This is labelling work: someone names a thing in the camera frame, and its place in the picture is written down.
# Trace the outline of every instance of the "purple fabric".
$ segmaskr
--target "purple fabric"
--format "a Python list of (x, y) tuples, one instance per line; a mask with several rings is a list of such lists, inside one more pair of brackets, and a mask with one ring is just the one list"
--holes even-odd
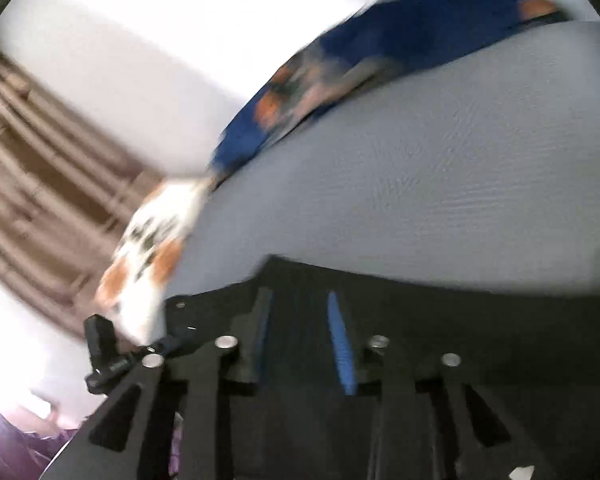
[(20, 431), (0, 414), (0, 480), (38, 480), (76, 431), (45, 438)]

